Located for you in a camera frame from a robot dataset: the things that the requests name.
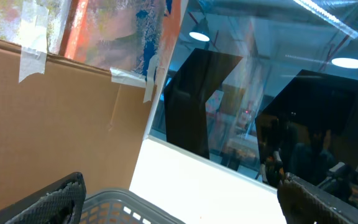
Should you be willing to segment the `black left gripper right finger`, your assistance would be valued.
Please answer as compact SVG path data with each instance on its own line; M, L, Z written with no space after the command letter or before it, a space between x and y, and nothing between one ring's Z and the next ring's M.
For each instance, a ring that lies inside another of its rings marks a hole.
M286 173L277 198L287 223L358 224L358 209L317 186Z

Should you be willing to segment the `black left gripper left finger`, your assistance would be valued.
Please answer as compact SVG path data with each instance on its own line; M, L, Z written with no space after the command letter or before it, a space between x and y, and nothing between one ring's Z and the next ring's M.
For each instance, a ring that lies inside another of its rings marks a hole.
M73 172L0 210L0 223L79 224L85 198L83 174Z

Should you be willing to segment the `grey plastic basket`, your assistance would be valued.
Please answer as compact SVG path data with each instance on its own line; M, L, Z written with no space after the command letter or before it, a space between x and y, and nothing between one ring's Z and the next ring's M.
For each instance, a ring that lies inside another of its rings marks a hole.
M80 223L184 224L135 193L119 188L88 195L83 204Z

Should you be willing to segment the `brown cardboard panel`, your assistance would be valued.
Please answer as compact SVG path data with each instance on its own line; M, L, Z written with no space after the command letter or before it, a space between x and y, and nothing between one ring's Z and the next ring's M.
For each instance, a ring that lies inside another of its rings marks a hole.
M19 80L21 47L0 40L0 210L71 174L86 191L128 189L151 102L108 71L49 55Z

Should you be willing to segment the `glass window pane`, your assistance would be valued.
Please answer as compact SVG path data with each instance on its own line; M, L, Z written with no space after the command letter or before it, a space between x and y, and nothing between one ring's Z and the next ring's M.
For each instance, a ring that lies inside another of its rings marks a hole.
M151 136L358 212L358 0L192 0Z

